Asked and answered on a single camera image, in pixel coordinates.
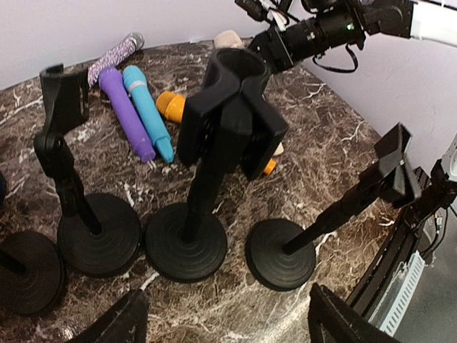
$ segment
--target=teal tool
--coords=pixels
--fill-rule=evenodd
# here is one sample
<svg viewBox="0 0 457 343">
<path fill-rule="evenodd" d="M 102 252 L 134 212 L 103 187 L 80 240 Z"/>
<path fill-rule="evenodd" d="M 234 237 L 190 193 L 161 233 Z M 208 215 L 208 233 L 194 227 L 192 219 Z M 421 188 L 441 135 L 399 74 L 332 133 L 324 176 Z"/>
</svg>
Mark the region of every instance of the teal tool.
<svg viewBox="0 0 457 343">
<path fill-rule="evenodd" d="M 166 163 L 171 163 L 174 160 L 171 137 L 149 93 L 146 76 L 137 66 L 126 67 L 122 75 L 152 145 Z"/>
</svg>

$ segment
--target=marble table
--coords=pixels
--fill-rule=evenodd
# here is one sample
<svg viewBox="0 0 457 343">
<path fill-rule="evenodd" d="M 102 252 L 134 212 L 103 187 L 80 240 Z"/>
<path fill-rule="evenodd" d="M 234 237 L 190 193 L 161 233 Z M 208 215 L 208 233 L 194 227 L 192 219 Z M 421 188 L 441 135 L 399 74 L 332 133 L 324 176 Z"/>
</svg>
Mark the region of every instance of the marble table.
<svg viewBox="0 0 457 343">
<path fill-rule="evenodd" d="M 161 46 L 139 52 L 128 64 L 145 71 L 155 97 L 165 90 L 188 96 L 199 90 L 212 49 L 211 42 Z M 290 125 L 283 141 L 286 152 L 269 177 L 248 183 L 237 172 L 225 178 L 215 212 L 226 228 L 229 250 L 213 277 L 198 284 L 173 283 L 158 276 L 144 256 L 128 273 L 112 279 L 90 279 L 70 270 L 63 303 L 49 316 L 24 319 L 0 309 L 0 341 L 65 342 L 127 290 L 152 278 L 146 288 L 149 342 L 309 342 L 312 282 L 346 298 L 378 251 L 395 212 L 376 202 L 336 233 L 319 239 L 317 269 L 302 288 L 278 293 L 256 282 L 243 253 L 253 224 L 281 217 L 310 225 L 374 161 L 372 147 L 379 138 L 302 66 L 272 77 L 266 98 Z M 195 169 L 179 161 L 165 165 L 160 159 L 142 164 L 99 90 L 91 92 L 89 103 L 89 121 L 66 136 L 86 193 L 111 192 L 129 200 L 144 224 L 158 209 L 184 201 Z M 0 170 L 10 188 L 0 210 L 0 240 L 26 229 L 55 240 L 59 199 L 32 144 L 43 123 L 37 78 L 0 91 Z M 179 126 L 167 126 L 176 144 Z"/>
</svg>

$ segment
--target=black disc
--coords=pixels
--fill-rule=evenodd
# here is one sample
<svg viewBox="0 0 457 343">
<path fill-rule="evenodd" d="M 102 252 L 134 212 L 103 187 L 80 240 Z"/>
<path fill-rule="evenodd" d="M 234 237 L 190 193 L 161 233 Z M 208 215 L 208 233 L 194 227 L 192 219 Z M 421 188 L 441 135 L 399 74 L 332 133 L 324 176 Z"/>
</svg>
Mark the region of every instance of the black disc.
<svg viewBox="0 0 457 343">
<path fill-rule="evenodd" d="M 57 244 L 65 261 L 89 277 L 113 277 L 129 270 L 141 245 L 141 222 L 129 203 L 112 194 L 86 197 L 100 221 L 94 235 L 81 218 L 62 217 Z"/>
<path fill-rule="evenodd" d="M 301 232 L 299 225 L 285 219 L 268 219 L 253 227 L 246 241 L 246 261 L 262 285 L 286 292 L 300 287 L 311 277 L 316 268 L 312 243 L 292 255 L 282 249 Z"/>
<path fill-rule="evenodd" d="M 0 304 L 21 316 L 49 313 L 65 289 L 65 268 L 56 245 L 38 232 L 11 234 L 0 249 L 26 267 L 24 275 L 0 267 Z"/>
<path fill-rule="evenodd" d="M 214 274 L 224 262 L 227 236 L 220 221 L 208 215 L 195 240 L 181 239 L 186 204 L 167 206 L 152 216 L 145 234 L 146 256 L 156 271 L 183 283 L 198 282 Z"/>
</svg>

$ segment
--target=wall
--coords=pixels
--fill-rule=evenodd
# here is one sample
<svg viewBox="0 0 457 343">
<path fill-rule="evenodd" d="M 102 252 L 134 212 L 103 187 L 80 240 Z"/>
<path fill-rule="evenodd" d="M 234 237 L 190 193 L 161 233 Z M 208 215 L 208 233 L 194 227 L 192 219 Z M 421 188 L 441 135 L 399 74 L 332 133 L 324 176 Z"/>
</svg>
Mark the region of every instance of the wall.
<svg viewBox="0 0 457 343">
<path fill-rule="evenodd" d="M 211 39 L 225 29 L 241 36 L 261 31 L 233 0 L 16 0 L 0 14 L 0 89 L 56 62 L 66 65 L 98 57 L 130 31 L 147 46 Z M 303 17 L 300 1 L 293 13 Z M 325 63 L 344 66 L 342 48 Z M 429 170 L 457 131 L 457 49 L 433 42 L 373 36 L 357 53 L 360 67 L 339 75 L 307 67 L 338 92 L 380 133 L 402 121 L 413 134 L 411 160 Z"/>
</svg>

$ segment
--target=table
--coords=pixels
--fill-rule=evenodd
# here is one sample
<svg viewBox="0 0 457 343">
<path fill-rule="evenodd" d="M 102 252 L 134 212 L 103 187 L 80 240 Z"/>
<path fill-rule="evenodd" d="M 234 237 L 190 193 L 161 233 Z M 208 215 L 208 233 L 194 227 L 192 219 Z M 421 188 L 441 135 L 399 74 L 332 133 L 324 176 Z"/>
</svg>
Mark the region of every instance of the table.
<svg viewBox="0 0 457 343">
<path fill-rule="evenodd" d="M 212 49 L 208 41 L 160 46 L 139 52 L 127 64 L 144 70 L 155 98 L 165 90 L 190 96 L 199 90 Z M 269 177 L 248 183 L 238 171 L 225 178 L 214 211 L 226 228 L 229 250 L 215 276 L 198 284 L 173 283 L 154 274 L 144 255 L 122 277 L 90 279 L 70 271 L 63 303 L 48 317 L 24 319 L 0 309 L 3 342 L 64 342 L 151 276 L 154 280 L 146 288 L 150 342 L 308 342 L 312 282 L 325 284 L 345 299 L 396 213 L 377 201 L 316 242 L 317 269 L 310 282 L 294 292 L 273 292 L 256 282 L 243 253 L 253 224 L 280 217 L 310 225 L 375 160 L 372 148 L 379 139 L 348 104 L 302 66 L 272 77 L 266 98 L 290 125 L 283 141 L 286 151 L 276 158 L 278 166 Z M 66 136 L 86 193 L 111 192 L 129 200 L 143 224 L 158 209 L 184 201 L 195 169 L 178 161 L 165 165 L 160 159 L 142 164 L 98 89 L 90 93 L 89 105 L 89 121 Z M 0 240 L 34 229 L 55 241 L 59 199 L 33 150 L 34 135 L 43 123 L 37 78 L 0 91 L 0 170 L 10 187 L 0 210 Z M 176 146 L 179 126 L 167 126 Z"/>
</svg>

